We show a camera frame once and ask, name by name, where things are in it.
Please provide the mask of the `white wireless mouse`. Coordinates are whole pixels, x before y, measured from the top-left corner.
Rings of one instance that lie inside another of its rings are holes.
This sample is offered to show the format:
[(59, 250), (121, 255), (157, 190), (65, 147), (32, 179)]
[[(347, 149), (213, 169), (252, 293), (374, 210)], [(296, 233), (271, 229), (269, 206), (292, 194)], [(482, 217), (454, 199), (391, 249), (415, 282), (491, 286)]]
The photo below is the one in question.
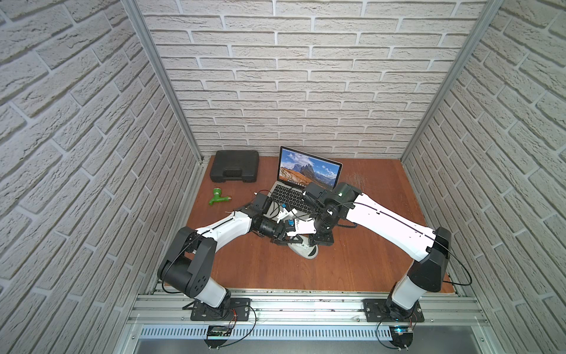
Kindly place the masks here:
[(312, 260), (318, 255), (318, 246), (311, 246), (309, 238), (303, 235), (297, 235), (296, 240), (300, 240), (300, 243), (289, 243), (287, 246), (295, 252), (297, 255)]

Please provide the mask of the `silver laptop with mountain wallpaper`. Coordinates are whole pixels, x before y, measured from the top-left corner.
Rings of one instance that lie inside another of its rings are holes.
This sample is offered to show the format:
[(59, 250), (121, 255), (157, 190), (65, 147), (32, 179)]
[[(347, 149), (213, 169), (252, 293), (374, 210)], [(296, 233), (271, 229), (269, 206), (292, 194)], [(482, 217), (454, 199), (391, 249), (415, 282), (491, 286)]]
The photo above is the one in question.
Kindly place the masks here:
[(302, 199), (306, 187), (315, 183), (332, 190), (339, 182), (342, 167), (340, 162), (281, 146), (277, 181), (269, 193), (274, 210), (289, 211), (295, 218), (309, 220), (312, 210)]

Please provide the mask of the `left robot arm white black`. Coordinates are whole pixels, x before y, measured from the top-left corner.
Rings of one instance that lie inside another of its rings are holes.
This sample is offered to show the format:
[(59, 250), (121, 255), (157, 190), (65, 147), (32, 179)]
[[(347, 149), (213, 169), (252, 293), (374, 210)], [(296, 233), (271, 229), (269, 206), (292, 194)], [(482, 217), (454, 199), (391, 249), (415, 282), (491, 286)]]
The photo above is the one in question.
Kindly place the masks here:
[(226, 307), (229, 291), (211, 278), (216, 251), (250, 232), (285, 243), (287, 234), (296, 230), (297, 222), (283, 213), (277, 221), (268, 217), (271, 205), (271, 198), (260, 193), (216, 223), (178, 230), (157, 271), (159, 280), (211, 308)]

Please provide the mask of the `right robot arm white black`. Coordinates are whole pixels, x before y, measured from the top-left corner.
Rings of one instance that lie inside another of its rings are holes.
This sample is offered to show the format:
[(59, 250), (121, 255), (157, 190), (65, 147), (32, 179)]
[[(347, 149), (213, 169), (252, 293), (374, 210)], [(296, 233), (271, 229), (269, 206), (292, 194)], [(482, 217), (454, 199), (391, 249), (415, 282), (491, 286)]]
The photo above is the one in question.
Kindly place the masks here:
[(315, 212), (312, 222), (315, 236), (331, 236), (333, 228), (343, 219), (373, 231), (414, 260), (386, 300), (385, 312), (390, 317), (409, 317), (424, 293), (441, 290), (453, 256), (449, 230), (415, 224), (347, 183), (337, 184), (333, 190), (311, 183), (304, 191), (303, 200)]

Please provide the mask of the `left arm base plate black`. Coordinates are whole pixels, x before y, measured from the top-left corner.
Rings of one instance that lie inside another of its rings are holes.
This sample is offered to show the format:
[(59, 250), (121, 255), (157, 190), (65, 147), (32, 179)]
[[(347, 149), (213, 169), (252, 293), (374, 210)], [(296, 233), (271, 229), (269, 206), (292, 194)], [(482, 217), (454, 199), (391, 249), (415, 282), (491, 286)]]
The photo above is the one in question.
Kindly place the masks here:
[(212, 308), (203, 302), (197, 301), (193, 305), (190, 319), (193, 322), (247, 322), (250, 314), (250, 298), (231, 298), (227, 304)]

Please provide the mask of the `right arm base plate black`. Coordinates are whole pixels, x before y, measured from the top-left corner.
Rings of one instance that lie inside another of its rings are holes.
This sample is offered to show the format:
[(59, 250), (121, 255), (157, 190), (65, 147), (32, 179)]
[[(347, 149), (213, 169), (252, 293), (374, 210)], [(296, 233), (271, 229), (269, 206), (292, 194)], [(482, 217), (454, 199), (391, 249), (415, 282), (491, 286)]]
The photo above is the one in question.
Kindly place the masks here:
[(367, 322), (424, 322), (419, 301), (410, 309), (404, 309), (390, 299), (364, 299), (363, 310)]

